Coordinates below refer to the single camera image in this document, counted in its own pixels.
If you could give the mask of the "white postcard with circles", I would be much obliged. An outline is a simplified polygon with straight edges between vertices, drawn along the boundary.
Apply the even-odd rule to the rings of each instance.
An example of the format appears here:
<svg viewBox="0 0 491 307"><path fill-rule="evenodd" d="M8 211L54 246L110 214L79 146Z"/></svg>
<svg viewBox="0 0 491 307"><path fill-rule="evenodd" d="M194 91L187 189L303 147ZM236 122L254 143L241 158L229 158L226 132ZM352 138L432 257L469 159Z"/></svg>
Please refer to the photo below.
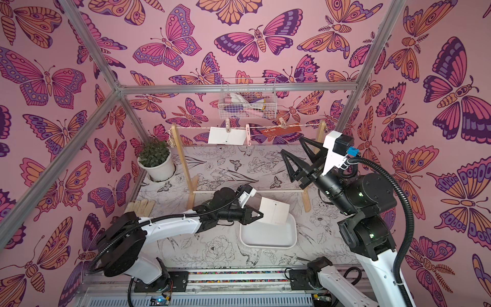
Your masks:
<svg viewBox="0 0 491 307"><path fill-rule="evenodd" d="M259 222L270 225L284 225L290 212L290 205L270 198L262 197L259 211L263 217Z"/></svg>

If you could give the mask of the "white postcard with chinese text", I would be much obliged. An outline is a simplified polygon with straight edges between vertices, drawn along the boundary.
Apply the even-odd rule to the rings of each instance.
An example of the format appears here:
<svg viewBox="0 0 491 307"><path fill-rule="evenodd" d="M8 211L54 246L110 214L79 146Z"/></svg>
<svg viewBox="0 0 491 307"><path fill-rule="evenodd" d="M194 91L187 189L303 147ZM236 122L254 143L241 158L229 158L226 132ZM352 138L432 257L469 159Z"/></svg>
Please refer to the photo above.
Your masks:
<svg viewBox="0 0 491 307"><path fill-rule="evenodd" d="M243 129L230 129L211 127L208 135L208 144L242 146L246 141L246 131Z"/></svg>

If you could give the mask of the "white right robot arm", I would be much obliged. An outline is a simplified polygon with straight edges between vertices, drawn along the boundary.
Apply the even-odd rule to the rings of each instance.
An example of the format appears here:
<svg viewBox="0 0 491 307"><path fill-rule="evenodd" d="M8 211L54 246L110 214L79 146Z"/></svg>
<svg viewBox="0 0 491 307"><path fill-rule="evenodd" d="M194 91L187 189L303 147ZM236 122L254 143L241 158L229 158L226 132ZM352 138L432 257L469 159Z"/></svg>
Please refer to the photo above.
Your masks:
<svg viewBox="0 0 491 307"><path fill-rule="evenodd" d="M338 222L341 237L362 265L377 299L365 298L326 257L308 263L309 282L344 306L414 306L401 264L415 224L400 184L381 165L361 157L347 135L331 133L323 143L301 138L300 144L307 161L281 151L290 181L301 189L315 185L344 215Z"/></svg>

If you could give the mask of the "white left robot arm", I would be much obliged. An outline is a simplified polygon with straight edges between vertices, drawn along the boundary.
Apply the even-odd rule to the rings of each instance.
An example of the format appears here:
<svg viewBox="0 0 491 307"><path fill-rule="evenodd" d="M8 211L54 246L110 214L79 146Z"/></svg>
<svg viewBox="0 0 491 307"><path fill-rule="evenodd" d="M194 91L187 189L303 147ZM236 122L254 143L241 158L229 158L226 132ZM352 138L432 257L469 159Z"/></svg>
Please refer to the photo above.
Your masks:
<svg viewBox="0 0 491 307"><path fill-rule="evenodd" d="M181 214L138 217L127 212L99 238L98 253L88 267L88 274L127 275L145 285L167 286L170 275L163 260L145 256L143 248L170 237L208 231L221 221L252 224L263 217L263 213L248 205L255 195L256 189L245 184L236 191L222 188L212 199Z"/></svg>

